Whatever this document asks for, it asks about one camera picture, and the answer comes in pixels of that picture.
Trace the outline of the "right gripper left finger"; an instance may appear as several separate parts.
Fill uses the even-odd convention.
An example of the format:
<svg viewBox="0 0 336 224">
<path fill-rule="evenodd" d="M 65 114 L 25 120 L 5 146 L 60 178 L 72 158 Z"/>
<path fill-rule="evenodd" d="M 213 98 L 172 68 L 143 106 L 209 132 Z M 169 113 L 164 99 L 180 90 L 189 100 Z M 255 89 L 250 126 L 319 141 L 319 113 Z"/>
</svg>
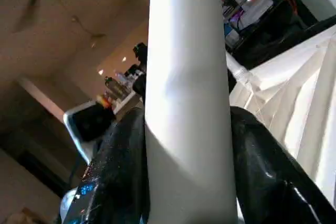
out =
<svg viewBox="0 0 336 224">
<path fill-rule="evenodd" d="M 150 214 L 144 109 L 111 123 L 63 223 L 147 223 Z"/>
</svg>

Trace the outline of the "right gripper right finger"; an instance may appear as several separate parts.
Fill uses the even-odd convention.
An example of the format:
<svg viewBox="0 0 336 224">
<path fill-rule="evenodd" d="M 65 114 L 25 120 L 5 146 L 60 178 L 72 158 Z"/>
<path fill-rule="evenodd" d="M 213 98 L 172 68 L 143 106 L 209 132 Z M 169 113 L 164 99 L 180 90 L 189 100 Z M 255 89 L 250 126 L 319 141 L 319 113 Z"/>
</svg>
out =
<svg viewBox="0 0 336 224">
<path fill-rule="evenodd" d="M 335 208 L 249 111 L 230 109 L 236 194 L 245 223 L 335 223 Z"/>
</svg>

